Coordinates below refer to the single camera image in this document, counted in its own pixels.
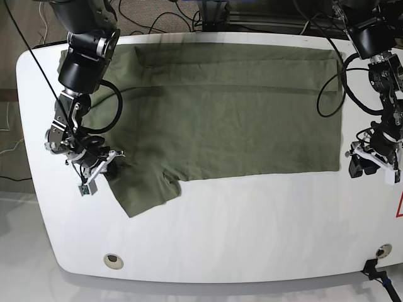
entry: white table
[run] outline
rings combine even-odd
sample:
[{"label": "white table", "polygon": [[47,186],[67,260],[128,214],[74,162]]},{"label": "white table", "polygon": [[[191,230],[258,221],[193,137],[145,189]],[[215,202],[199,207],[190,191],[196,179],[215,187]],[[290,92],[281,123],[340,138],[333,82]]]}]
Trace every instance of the white table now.
[{"label": "white table", "polygon": [[[261,33],[176,33],[128,36],[128,43],[249,43],[330,49],[322,38]],[[335,41],[345,55],[350,42]],[[67,45],[34,53],[56,92],[56,71]],[[396,50],[403,59],[403,51]],[[366,67],[353,62],[351,67]],[[107,181],[81,197],[64,156],[43,147],[54,116],[54,98],[28,52],[17,67],[26,150],[43,220],[59,265],[76,274],[161,282],[261,282],[328,276],[362,270],[377,249],[392,253],[380,266],[403,262],[403,218],[396,217],[402,185],[388,186],[383,171],[350,179],[344,157],[355,134],[373,117],[347,99],[339,172],[262,175],[181,182],[182,196],[129,218]],[[351,88],[379,109],[364,72],[348,74]],[[108,268],[106,254],[124,266]]]}]

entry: red warning sign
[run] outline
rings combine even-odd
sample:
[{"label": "red warning sign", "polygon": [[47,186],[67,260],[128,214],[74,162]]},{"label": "red warning sign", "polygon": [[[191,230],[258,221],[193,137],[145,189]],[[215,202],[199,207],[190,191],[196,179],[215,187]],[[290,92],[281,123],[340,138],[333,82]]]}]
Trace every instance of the red warning sign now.
[{"label": "red warning sign", "polygon": [[397,209],[396,218],[403,216],[402,200],[403,200],[403,193],[402,193],[402,197],[400,197],[400,203],[399,203],[399,208]]}]

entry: black cable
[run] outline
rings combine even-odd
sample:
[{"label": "black cable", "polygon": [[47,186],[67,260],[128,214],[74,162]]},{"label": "black cable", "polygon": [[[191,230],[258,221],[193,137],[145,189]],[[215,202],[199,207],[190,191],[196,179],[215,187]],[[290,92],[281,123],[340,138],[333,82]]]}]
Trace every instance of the black cable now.
[{"label": "black cable", "polygon": [[76,165],[73,164],[73,163],[71,163],[71,166],[73,166],[73,169],[75,170],[75,172],[77,173],[78,177],[80,177],[80,178],[81,178],[81,181],[82,181],[82,177],[81,177],[80,173],[78,173],[77,168],[76,168]]},{"label": "black cable", "polygon": [[333,20],[334,27],[336,27],[339,31],[341,31],[341,32],[345,35],[346,32],[345,32],[343,29],[339,28],[339,27],[335,24],[335,22],[334,22],[334,20],[339,20],[339,18],[336,17],[336,14],[334,13],[334,10],[333,10],[333,9],[332,9],[332,16],[331,16],[331,19]]},{"label": "black cable", "polygon": [[378,72],[375,72],[375,71],[370,70],[370,69],[367,69],[367,68],[348,68],[348,69],[343,68],[341,72],[338,72],[337,74],[334,74],[334,75],[333,75],[329,80],[327,80],[327,82],[322,86],[322,89],[321,89],[321,91],[319,92],[318,97],[317,97],[317,101],[316,101],[316,110],[317,110],[318,114],[319,114],[321,117],[323,117],[323,118],[329,118],[329,117],[335,115],[335,114],[341,109],[341,107],[342,107],[343,104],[344,104],[344,100],[342,100],[342,102],[340,103],[340,105],[338,106],[338,108],[337,108],[334,112],[332,112],[332,113],[329,114],[329,115],[324,115],[324,114],[322,114],[321,111],[320,111],[320,109],[319,109],[319,105],[320,105],[321,96],[322,96],[322,94],[323,94],[325,88],[326,88],[327,85],[329,85],[329,83],[330,83],[331,81],[333,81],[335,78],[339,77],[341,74],[345,74],[347,71],[352,71],[352,70],[364,70],[364,71],[370,72],[370,73],[372,73],[372,74],[377,74],[377,75],[379,75]]},{"label": "black cable", "polygon": [[30,177],[30,178],[22,178],[22,179],[14,179],[14,178],[7,177],[7,176],[0,176],[0,178],[4,178],[4,179],[8,179],[10,181],[16,181],[16,182],[32,180],[32,177]]},{"label": "black cable", "polygon": [[40,35],[40,40],[39,40],[39,45],[42,43],[42,40],[44,39],[44,37],[42,36],[42,34],[38,31],[38,34]]},{"label": "black cable", "polygon": [[[199,20],[196,21],[196,16],[197,14],[199,14]],[[191,20],[191,28],[193,31],[195,30],[195,26],[197,25],[198,22],[200,22],[201,16],[200,16],[200,11],[195,12],[195,14],[193,15],[193,19]]]},{"label": "black cable", "polygon": [[128,16],[125,16],[125,15],[122,13],[121,6],[122,6],[122,0],[119,0],[119,5],[118,5],[119,13],[120,13],[121,16],[124,17],[127,21],[130,21],[130,22],[132,22],[133,24],[135,24],[135,25],[137,25],[137,26],[139,26],[139,27],[143,27],[143,28],[147,28],[147,29],[150,28],[150,29],[153,29],[153,30],[155,30],[155,31],[160,31],[161,33],[166,33],[166,31],[159,30],[158,28],[151,28],[151,27],[146,26],[146,25],[141,25],[140,23],[137,23],[136,21],[130,19]]},{"label": "black cable", "polygon": [[328,17],[328,15],[325,15],[324,13],[320,13],[320,15],[325,16],[325,17],[328,19],[328,21],[330,22],[330,25],[329,25],[328,27],[326,27],[326,28],[323,28],[323,31],[328,31],[328,30],[330,30],[333,26],[336,26],[336,24],[334,24],[334,22],[331,21],[331,19]]},{"label": "black cable", "polygon": [[272,31],[268,31],[268,30],[255,30],[254,28],[250,28],[250,27],[247,27],[245,25],[234,24],[234,26],[239,26],[239,27],[245,28],[247,30],[256,31],[256,32],[259,32],[259,33],[273,33]]},{"label": "black cable", "polygon": [[[355,58],[356,58],[355,55],[350,55],[350,56],[344,61],[341,70],[346,70],[346,69],[348,68],[348,65],[349,65]],[[323,118],[330,118],[330,117],[334,116],[337,112],[340,111],[340,109],[341,109],[341,108],[343,107],[343,105],[344,105],[344,102],[346,101],[346,90],[344,90],[344,92],[343,92],[343,97],[341,98],[341,102],[340,102],[339,106],[336,108],[336,110],[334,110],[334,111],[333,111],[331,114],[329,114],[329,115],[324,115],[324,114],[321,113],[321,110],[320,110],[320,108],[319,108],[319,107],[320,107],[320,102],[321,102],[321,96],[322,96],[323,90],[326,88],[326,86],[327,86],[331,81],[332,81],[332,79],[331,79],[331,80],[328,80],[328,81],[323,85],[322,90],[321,90],[320,93],[318,94],[317,101],[316,101],[316,111],[317,111],[318,114],[319,114],[321,117],[323,117]]]},{"label": "black cable", "polygon": [[39,44],[37,46],[32,47],[32,49],[38,49],[38,48],[42,48],[42,47],[61,45],[61,44],[65,44],[65,40],[56,41],[56,42],[50,42],[50,43],[46,43],[46,44]]},{"label": "black cable", "polygon": [[[81,142],[76,138],[74,132],[72,131],[73,126],[71,125],[71,122],[70,122],[69,119],[67,118],[67,113],[66,113],[65,110],[64,110],[64,107],[63,107],[63,105],[62,105],[62,102],[60,102],[59,98],[57,97],[56,92],[54,91],[52,85],[50,84],[50,82],[49,82],[49,80],[48,80],[48,77],[46,76],[45,72],[44,72],[43,69],[42,69],[42,66],[39,64],[37,58],[35,57],[35,55],[34,55],[33,52],[32,52],[31,47],[29,46],[28,42],[25,40],[25,37],[24,37],[23,33],[21,32],[20,28],[18,27],[17,22],[15,21],[15,19],[14,19],[14,17],[13,17],[13,14],[11,13],[10,8],[8,7],[7,0],[3,0],[3,3],[4,3],[4,6],[6,7],[6,10],[7,10],[7,12],[8,12],[9,17],[11,18],[11,21],[12,21],[13,24],[14,24],[14,27],[16,28],[18,34],[20,35],[21,39],[23,40],[23,42],[24,42],[24,44],[25,44],[25,47],[26,47],[26,48],[28,49],[28,51],[31,53],[32,58],[34,59],[34,61],[35,61],[35,63],[37,64],[37,66],[38,66],[40,72],[42,73],[43,77],[45,78],[46,83],[48,84],[50,90],[52,91],[52,94],[54,95],[54,97],[55,97],[55,99],[56,99],[56,102],[57,102],[57,104],[58,104],[59,107],[60,107],[60,110],[61,110],[61,112],[62,112],[62,114],[63,114],[63,117],[64,117],[65,120],[66,120],[67,127],[68,127],[68,129],[70,129],[70,131],[71,131],[71,133],[72,133],[72,137],[74,138],[74,141],[77,142],[77,144],[80,145],[82,148],[84,148],[84,146],[83,146],[83,145],[81,144]],[[88,154],[92,155],[93,157],[96,157],[97,159],[100,159],[100,160],[102,160],[102,161],[106,161],[106,159],[103,159],[103,158],[101,158],[101,157],[95,156],[95,155],[92,154],[90,151],[88,151],[86,148],[84,148],[84,150],[86,150],[86,151],[88,152]]]},{"label": "black cable", "polygon": [[[346,69],[346,65],[348,65],[349,63],[351,63],[353,60],[359,58],[360,55],[358,55],[358,53],[354,53],[352,55],[350,55],[347,59],[346,59],[346,63],[343,64],[343,69]],[[361,108],[361,110],[363,110],[364,112],[368,113],[369,115],[382,115],[383,110],[372,110],[368,107],[366,107],[355,95],[354,93],[351,91],[350,87],[347,85],[347,77],[346,77],[346,85],[343,86],[344,90],[347,92],[347,95],[353,100],[354,103],[356,103],[356,105],[358,107]]]},{"label": "black cable", "polygon": [[176,7],[178,8],[178,10],[181,12],[181,14],[182,14],[183,16],[185,16],[185,18],[186,18],[186,19],[188,19],[188,20],[192,21],[192,19],[191,19],[191,18],[189,18],[187,15],[185,15],[185,13],[184,13],[184,12],[182,12],[182,9],[179,7],[178,2],[175,2],[175,4],[176,4]]},{"label": "black cable", "polygon": [[[370,277],[370,275],[369,274],[365,274],[364,272],[362,272],[365,276],[367,276],[368,278]],[[382,283],[382,281],[379,281],[378,279],[374,279],[375,281],[378,281],[380,284],[382,284],[383,285],[383,283]]]},{"label": "black cable", "polygon": [[[343,65],[344,64],[343,58],[342,58],[342,56],[340,54],[340,51],[338,50],[338,48],[333,43],[333,41],[326,35],[324,30],[316,23],[315,20],[312,20],[312,18],[309,18],[300,9],[297,0],[293,0],[293,3],[294,3],[295,8],[297,9],[297,11],[301,14],[301,16],[303,16],[307,21],[310,21],[313,25],[315,25],[316,28],[321,33],[321,35],[332,45],[332,48],[336,52],[336,55],[338,56],[338,59],[339,59],[340,63]],[[361,101],[359,99],[357,99],[357,97],[353,94],[353,92],[351,91],[351,89],[347,85],[347,77],[344,74],[344,72],[341,72],[340,76],[341,76],[341,82],[343,84],[344,90],[347,92],[347,95],[353,100],[353,102],[358,105],[358,107],[360,107],[364,112],[368,113],[369,115],[376,115],[376,116],[377,115],[382,115],[382,110],[372,110],[372,109],[366,107],[363,103],[361,103]]]},{"label": "black cable", "polygon": [[129,34],[129,36],[133,35],[134,33],[140,33],[140,34],[144,35],[144,33],[141,30],[134,30]]},{"label": "black cable", "polygon": [[151,31],[153,30],[154,25],[157,23],[158,19],[161,18],[162,16],[166,15],[166,14],[173,14],[174,16],[177,16],[177,17],[181,18],[181,19],[186,23],[186,25],[188,25],[189,32],[191,32],[190,25],[189,25],[189,23],[185,20],[184,17],[182,17],[180,14],[176,14],[176,13],[172,13],[172,12],[170,12],[170,11],[166,11],[165,13],[160,14],[160,15],[157,17],[157,19],[154,20],[153,24],[152,24],[151,27],[150,27],[149,34],[150,34]]},{"label": "black cable", "polygon": [[113,85],[111,82],[108,82],[106,80],[100,80],[99,84],[113,90],[113,92],[116,94],[116,97],[118,98],[118,109],[116,111],[115,117],[113,118],[112,122],[108,126],[102,128],[102,129],[90,129],[90,128],[84,127],[84,130],[86,130],[87,133],[89,133],[89,134],[102,134],[102,133],[105,133],[105,132],[108,132],[109,130],[111,130],[118,123],[120,116],[122,115],[122,111],[123,111],[123,98],[122,98],[122,94],[120,93],[119,89],[115,85]]},{"label": "black cable", "polygon": [[357,139],[360,143],[370,143],[370,142],[367,142],[366,140],[363,140],[362,138],[360,138],[360,135],[361,135],[362,133],[367,133],[367,132],[370,131],[370,130],[374,130],[374,129],[376,129],[376,128],[379,127],[379,126],[380,126],[380,124],[378,124],[378,125],[376,125],[376,126],[373,126],[373,127],[369,127],[369,128],[367,128],[367,129],[364,129],[364,130],[361,130],[360,132],[358,132],[358,133],[355,135],[356,139]]},{"label": "black cable", "polygon": [[202,22],[200,11],[198,11],[198,13],[199,13],[199,19],[196,21],[195,27],[203,26],[203,24],[200,24],[200,22]]},{"label": "black cable", "polygon": [[81,178],[81,184],[85,184],[86,178],[84,177],[84,172],[82,171],[82,163],[80,164],[80,178]]},{"label": "black cable", "polygon": [[319,7],[318,7],[318,5],[319,5],[319,3],[317,2],[317,1],[314,1],[315,2],[315,4],[314,4],[314,6],[315,6],[315,9],[318,11],[318,12],[320,12],[321,13],[321,15],[323,15],[323,17],[325,17],[329,22],[330,22],[330,24],[332,24],[328,29],[330,29],[330,28],[332,28],[333,26],[337,29],[337,30],[339,30],[339,31],[341,31],[343,34],[346,34],[341,28],[339,28],[336,24],[335,24],[335,22],[334,22],[334,11],[332,10],[332,14],[333,14],[333,16],[332,17],[330,17],[330,16],[328,16],[325,12],[323,12],[323,10],[321,10]]}]

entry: white cable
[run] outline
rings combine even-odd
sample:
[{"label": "white cable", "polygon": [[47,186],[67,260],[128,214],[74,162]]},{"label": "white cable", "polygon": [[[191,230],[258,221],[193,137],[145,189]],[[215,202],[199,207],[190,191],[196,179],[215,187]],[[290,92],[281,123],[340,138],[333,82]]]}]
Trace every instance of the white cable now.
[{"label": "white cable", "polygon": [[46,19],[42,14],[42,3],[43,2],[39,2],[39,16],[42,19],[42,21],[45,23],[46,30],[45,30],[45,36],[43,36],[43,44],[45,44],[46,43],[46,37],[48,36],[48,23],[46,22]]},{"label": "white cable", "polygon": [[0,155],[3,154],[3,153],[6,153],[6,152],[14,151],[15,149],[17,149],[18,145],[19,145],[20,143],[22,143],[22,142],[23,142],[23,140],[20,140],[19,142],[17,142],[17,143],[15,144],[14,148],[12,148],[12,149],[7,149],[7,150],[3,150],[2,152],[0,152]]},{"label": "white cable", "polygon": [[[320,15],[320,14],[321,14],[321,13],[316,13],[316,15],[312,17],[312,20],[315,19],[316,17],[318,17],[318,15]],[[303,33],[305,33],[305,30],[307,30],[309,23],[310,23],[310,21],[307,21],[307,22],[305,23],[305,26],[304,26],[304,28],[302,29],[301,33],[300,33],[300,36],[302,36]]]},{"label": "white cable", "polygon": [[7,128],[8,129],[0,129],[0,131],[10,131],[10,125],[8,123],[8,108],[9,108],[10,102],[7,102],[7,115],[6,115],[6,119],[7,119]]}]

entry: olive green t-shirt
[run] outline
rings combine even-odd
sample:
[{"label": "olive green t-shirt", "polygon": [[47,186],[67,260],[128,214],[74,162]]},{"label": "olive green t-shirt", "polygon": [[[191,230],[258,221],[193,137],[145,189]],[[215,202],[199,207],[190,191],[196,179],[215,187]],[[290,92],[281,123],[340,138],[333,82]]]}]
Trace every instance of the olive green t-shirt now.
[{"label": "olive green t-shirt", "polygon": [[[335,53],[228,43],[121,45],[104,79],[123,113],[103,136],[126,157],[108,182],[132,217],[181,194],[178,181],[339,170],[341,113],[316,100],[338,71]],[[102,128],[116,97],[101,87],[84,124]],[[332,82],[321,99],[341,100]]]}]

